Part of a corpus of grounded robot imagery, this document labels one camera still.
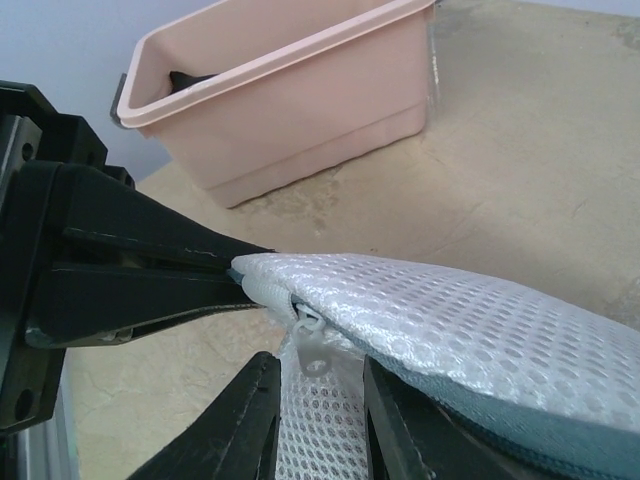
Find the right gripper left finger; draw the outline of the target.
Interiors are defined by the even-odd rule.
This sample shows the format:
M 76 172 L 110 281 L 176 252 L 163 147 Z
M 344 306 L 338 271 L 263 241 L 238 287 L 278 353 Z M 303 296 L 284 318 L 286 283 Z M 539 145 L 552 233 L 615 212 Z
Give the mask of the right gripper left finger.
M 193 424 L 130 477 L 273 479 L 280 400 L 280 361 L 258 352 Z

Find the pink plastic bin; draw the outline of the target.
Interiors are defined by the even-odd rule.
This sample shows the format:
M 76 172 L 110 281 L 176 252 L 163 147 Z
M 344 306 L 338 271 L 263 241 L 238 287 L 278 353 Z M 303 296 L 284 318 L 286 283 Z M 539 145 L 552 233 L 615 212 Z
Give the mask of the pink plastic bin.
M 233 207 L 420 133 L 431 1 L 219 1 L 136 45 L 112 115 Z M 169 72 L 216 77 L 170 94 Z

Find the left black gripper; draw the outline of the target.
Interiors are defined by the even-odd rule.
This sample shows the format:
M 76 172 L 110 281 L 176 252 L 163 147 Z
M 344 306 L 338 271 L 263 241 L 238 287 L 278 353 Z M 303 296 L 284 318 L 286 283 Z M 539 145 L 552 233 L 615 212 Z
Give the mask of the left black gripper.
M 257 306 L 224 270 L 234 258 L 267 248 L 136 191 L 127 170 L 107 165 L 106 157 L 83 117 L 58 112 L 34 85 L 2 83 L 4 435 L 52 418 L 66 352 L 48 349 L 123 344 Z M 50 195 L 49 225 L 65 245 L 109 262 L 129 257 L 170 270 L 59 263 L 40 275 L 50 254 L 41 238 Z

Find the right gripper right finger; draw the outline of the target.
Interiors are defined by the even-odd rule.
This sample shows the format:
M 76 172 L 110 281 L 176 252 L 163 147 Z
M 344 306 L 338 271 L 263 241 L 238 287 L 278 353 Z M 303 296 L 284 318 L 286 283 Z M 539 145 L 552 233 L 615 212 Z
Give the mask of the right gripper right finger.
M 426 395 L 371 357 L 364 365 L 375 479 L 478 479 L 478 450 Z

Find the white mesh laundry bag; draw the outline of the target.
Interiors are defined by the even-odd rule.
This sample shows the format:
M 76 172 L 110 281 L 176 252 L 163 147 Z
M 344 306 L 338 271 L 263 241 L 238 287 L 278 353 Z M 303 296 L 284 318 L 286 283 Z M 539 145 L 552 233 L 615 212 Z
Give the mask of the white mesh laundry bag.
M 528 459 L 577 479 L 639 475 L 639 334 L 528 287 L 354 254 L 231 265 L 289 332 L 301 367 L 378 361 Z

